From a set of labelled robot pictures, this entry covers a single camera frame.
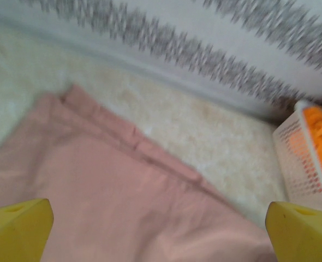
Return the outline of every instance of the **patterned wallpaper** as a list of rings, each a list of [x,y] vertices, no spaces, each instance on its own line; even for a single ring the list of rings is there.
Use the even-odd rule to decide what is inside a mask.
[[[21,5],[20,8],[24,12],[40,10],[44,15],[56,14],[51,19],[70,23],[72,27],[89,28],[92,34],[102,37],[102,45],[104,39],[108,37],[130,47],[131,52],[138,50],[143,55],[140,57],[141,61],[148,55],[158,63],[169,64],[177,69],[186,70],[196,78],[212,82],[211,89],[215,83],[217,85],[215,88],[218,90],[216,95],[219,98],[222,96],[225,100],[226,94],[221,94],[221,90],[236,92],[240,96],[233,95],[232,100],[240,103],[240,100],[249,99],[247,100],[249,102],[243,103],[241,108],[243,110],[253,112],[252,108],[257,103],[280,112],[289,112],[299,99],[322,104],[322,18],[310,11],[307,5],[283,0],[178,2],[180,7],[177,8],[180,10],[181,5],[187,5],[183,9],[193,11],[188,14],[189,16],[205,11],[208,15],[206,28],[210,29],[210,23],[216,22],[214,24],[216,28],[224,30],[221,28],[225,27],[222,21],[229,21],[237,29],[235,32],[228,31],[228,35],[218,34],[216,38],[213,37],[215,32],[211,32],[209,37],[214,39],[211,43],[197,35],[202,32],[201,25],[196,25],[195,21],[194,29],[190,26],[189,31],[181,26],[184,17],[179,17],[180,26],[167,20],[171,15],[168,11],[172,9],[171,6],[168,9],[168,5],[174,4],[171,1],[154,0],[156,5],[163,7],[162,11],[148,8],[152,0],[15,1]],[[230,45],[221,43],[227,36],[240,37],[245,43],[241,47],[247,45],[254,48],[254,43],[258,41],[257,43],[274,53],[272,56],[275,56],[275,60],[264,61],[266,58],[261,53],[252,52],[248,54],[249,59],[246,54],[244,55],[246,58],[242,58],[242,55],[231,50]],[[269,66],[262,67],[255,64],[257,57],[260,59],[259,63]],[[279,72],[281,68],[279,64],[282,64],[283,59],[289,63],[286,66],[291,68],[288,73],[284,73],[283,70]],[[308,82],[306,78],[312,75],[309,73],[311,71],[313,72],[311,82],[316,85],[302,86],[302,83]],[[168,74],[171,78],[171,74],[175,73],[170,70]],[[202,88],[210,89],[206,84]],[[264,114],[266,117],[274,117],[272,111],[260,112],[260,115]]]

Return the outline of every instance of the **pink blanket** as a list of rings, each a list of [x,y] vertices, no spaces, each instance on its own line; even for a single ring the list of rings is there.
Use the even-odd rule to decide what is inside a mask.
[[[33,198],[55,216],[42,261],[276,261],[199,173],[76,86],[42,96],[0,148],[0,206]]]

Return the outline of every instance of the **white plastic basket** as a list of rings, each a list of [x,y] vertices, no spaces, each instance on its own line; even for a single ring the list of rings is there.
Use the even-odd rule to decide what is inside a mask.
[[[303,110],[313,104],[299,101],[295,112],[273,133],[289,200],[322,210],[322,167]]]

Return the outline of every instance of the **gray zigzag pattern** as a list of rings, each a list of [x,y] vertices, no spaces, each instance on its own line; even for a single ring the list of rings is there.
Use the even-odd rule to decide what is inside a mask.
[[[115,5],[112,0],[22,0],[30,5],[40,3],[43,11],[55,11],[59,18],[77,20],[78,25],[90,26],[92,31],[109,33],[110,38],[120,38],[140,51],[149,51],[155,57],[163,57],[176,66],[196,71],[212,81],[254,96],[284,110],[290,110],[294,102],[306,98],[305,93],[291,88],[281,80],[262,70],[228,57],[223,50],[213,50],[187,33],[177,34],[175,28],[160,25],[157,19],[148,20],[146,14],[127,11],[127,5]]]
[[[296,7],[295,1],[283,0],[204,0],[222,15],[231,15],[232,22],[242,22],[248,31],[265,36],[269,43],[278,43],[287,54],[297,55],[308,66],[322,70],[322,22],[318,16],[308,17],[309,10]]]

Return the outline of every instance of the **floor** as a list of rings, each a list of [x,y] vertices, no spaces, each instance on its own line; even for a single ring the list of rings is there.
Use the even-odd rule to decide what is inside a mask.
[[[269,203],[286,200],[275,126],[3,27],[0,143],[36,97],[73,82],[198,169],[260,227]]]

